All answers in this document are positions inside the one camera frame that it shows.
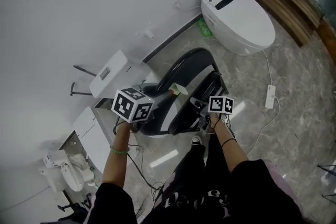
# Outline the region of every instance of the black shirt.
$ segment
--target black shirt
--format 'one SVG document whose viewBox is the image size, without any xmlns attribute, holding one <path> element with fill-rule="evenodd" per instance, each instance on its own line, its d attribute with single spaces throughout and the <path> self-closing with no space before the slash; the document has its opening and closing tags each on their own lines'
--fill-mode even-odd
<svg viewBox="0 0 336 224">
<path fill-rule="evenodd" d="M 136 224 L 131 197 L 114 184 L 102 184 L 91 223 Z M 240 163 L 224 183 L 172 181 L 143 220 L 152 223 L 300 223 L 293 199 L 273 181 L 262 160 Z"/>
</svg>

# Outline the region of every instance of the white wall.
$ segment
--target white wall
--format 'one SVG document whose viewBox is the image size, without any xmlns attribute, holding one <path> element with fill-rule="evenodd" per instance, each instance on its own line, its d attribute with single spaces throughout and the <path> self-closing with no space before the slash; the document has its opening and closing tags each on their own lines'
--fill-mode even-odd
<svg viewBox="0 0 336 224">
<path fill-rule="evenodd" d="M 69 96 L 72 82 L 88 91 L 92 79 L 72 65 L 98 72 L 118 49 L 143 59 L 199 13 L 176 10 L 176 1 L 0 0 L 0 168 L 60 145 L 96 102 Z M 183 8 L 198 1 L 180 0 Z"/>
<path fill-rule="evenodd" d="M 47 179 L 38 173 L 42 162 L 0 173 L 0 212 L 16 205 L 47 188 Z M 62 212 L 57 205 L 68 204 L 65 196 L 55 194 L 50 188 L 34 198 L 0 213 L 1 224 L 37 224 L 57 221 L 71 214 L 71 209 Z"/>
</svg>

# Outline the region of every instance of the green bracelet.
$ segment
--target green bracelet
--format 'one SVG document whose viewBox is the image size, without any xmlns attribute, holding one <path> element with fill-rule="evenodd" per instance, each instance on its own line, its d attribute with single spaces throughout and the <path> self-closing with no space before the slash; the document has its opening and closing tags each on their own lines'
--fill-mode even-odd
<svg viewBox="0 0 336 224">
<path fill-rule="evenodd" d="M 110 149 L 114 152 L 114 153 L 117 153 L 117 154 L 120 154 L 120 155 L 126 155 L 128 153 L 128 151 L 130 151 L 130 148 L 128 147 L 127 148 L 127 151 L 117 151 L 115 150 L 112 146 L 110 146 Z"/>
</svg>

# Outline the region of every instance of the power strip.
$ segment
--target power strip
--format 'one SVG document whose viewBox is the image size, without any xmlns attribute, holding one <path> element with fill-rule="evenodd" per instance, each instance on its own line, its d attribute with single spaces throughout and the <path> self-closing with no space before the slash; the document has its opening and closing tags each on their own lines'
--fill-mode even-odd
<svg viewBox="0 0 336 224">
<path fill-rule="evenodd" d="M 273 108 L 274 99 L 275 99 L 275 86 L 269 85 L 267 87 L 267 95 L 266 95 L 266 102 L 265 102 L 265 107 L 267 109 L 272 109 Z"/>
</svg>

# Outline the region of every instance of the shoe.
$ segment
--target shoe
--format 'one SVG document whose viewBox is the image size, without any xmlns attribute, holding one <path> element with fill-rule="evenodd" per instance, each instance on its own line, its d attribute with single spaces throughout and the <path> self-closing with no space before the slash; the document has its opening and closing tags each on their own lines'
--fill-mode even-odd
<svg viewBox="0 0 336 224">
<path fill-rule="evenodd" d="M 191 147 L 198 145 L 202 145 L 202 140 L 198 135 L 196 135 L 193 137 L 193 139 L 191 139 Z"/>
</svg>

